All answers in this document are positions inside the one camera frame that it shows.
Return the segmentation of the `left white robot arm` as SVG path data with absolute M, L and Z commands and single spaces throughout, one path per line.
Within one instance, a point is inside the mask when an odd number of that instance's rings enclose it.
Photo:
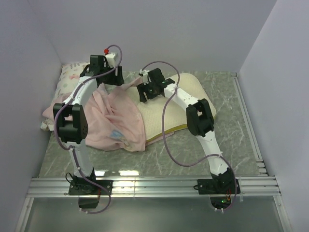
M 62 103 L 53 106 L 56 138 L 59 145 L 69 151 L 74 166 L 70 195 L 90 195 L 100 190 L 86 150 L 85 139 L 89 129 L 84 109 L 102 83 L 114 86 L 124 83 L 120 62 L 118 54 L 109 51 L 105 51 L 104 55 L 91 55 L 90 63 L 80 74 L 72 93 Z

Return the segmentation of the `pink pillowcase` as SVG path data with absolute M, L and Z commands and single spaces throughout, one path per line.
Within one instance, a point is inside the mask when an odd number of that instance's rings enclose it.
M 140 78 L 116 86 L 110 93 L 101 84 L 84 107 L 88 123 L 87 146 L 111 151 L 145 150 L 146 137 L 141 113 L 126 90 L 141 83 Z

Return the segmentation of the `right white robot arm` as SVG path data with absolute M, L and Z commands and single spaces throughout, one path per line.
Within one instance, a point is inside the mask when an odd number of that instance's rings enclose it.
M 137 86 L 141 102 L 147 102 L 161 95 L 167 98 L 163 107 L 161 128 L 163 141 L 171 160 L 182 167 L 192 167 L 204 160 L 207 160 L 212 176 L 213 189 L 218 193 L 224 193 L 233 187 L 237 188 L 237 181 L 234 171 L 228 161 L 223 157 L 219 145 L 216 141 L 214 131 L 214 118 L 211 112 L 210 104 L 206 99 L 193 97 L 185 90 L 179 87 L 180 74 L 178 73 L 177 82 L 172 79 L 164 78 L 161 70 L 141 69 L 139 75 L 142 77 L 142 83 Z M 173 101 L 180 106 L 186 113 L 187 128 L 190 133 L 200 142 L 205 156 L 193 164 L 182 164 L 170 153 L 165 136 L 165 111 L 167 105 Z

